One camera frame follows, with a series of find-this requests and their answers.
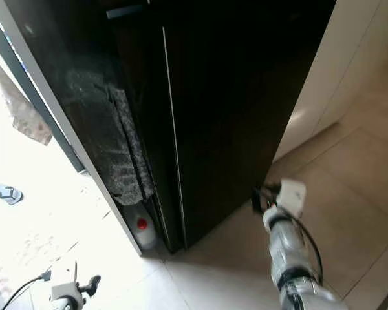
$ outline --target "black cable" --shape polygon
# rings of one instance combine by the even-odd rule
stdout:
[[[19,287],[19,288],[17,289],[17,291],[14,292],[14,294],[7,300],[7,303],[4,305],[4,307],[2,308],[2,310],[5,310],[5,309],[8,307],[8,305],[10,305],[10,303],[12,302],[12,300],[17,296],[17,294],[18,294],[24,287],[26,287],[26,286],[29,285],[30,283],[35,282],[36,280],[39,280],[39,279],[41,279],[41,275],[38,276],[38,277],[35,278],[35,279],[31,279],[31,280],[27,281],[25,284],[23,284],[21,287]]]
[[[318,261],[318,266],[319,266],[319,273],[318,273],[318,281],[320,285],[323,285],[323,265],[322,265],[322,258],[321,258],[321,253],[319,252],[318,246],[316,245],[315,240],[313,237],[310,235],[309,231],[307,228],[303,225],[303,223],[298,220],[296,217],[291,215],[289,211],[287,211],[285,208],[282,206],[278,206],[277,208],[281,209],[284,213],[286,213],[287,216],[289,216],[291,219],[293,219],[301,228],[301,230],[305,233],[306,237],[309,239],[310,243],[312,244],[313,250],[315,251],[316,255],[316,260]]]

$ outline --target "white cabinet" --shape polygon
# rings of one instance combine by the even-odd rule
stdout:
[[[388,6],[388,0],[336,1],[275,160],[337,121],[346,112],[349,102],[344,99],[351,94],[345,87],[350,87],[346,84],[354,79],[349,75],[348,69],[360,54],[358,50],[369,31],[369,25],[376,24],[377,34],[388,32],[378,21],[375,22],[380,3],[384,2]]]

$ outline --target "tiled floor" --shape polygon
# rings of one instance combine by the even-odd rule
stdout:
[[[374,310],[388,293],[384,69],[338,124],[280,159],[268,175],[306,183],[303,222],[322,253],[327,287],[351,309]],[[79,261],[80,281],[102,275],[86,309],[279,309],[268,236],[249,202],[190,250],[172,257],[139,258],[122,236],[110,214],[67,257]],[[40,283],[31,288],[35,309],[47,302],[48,289]]]

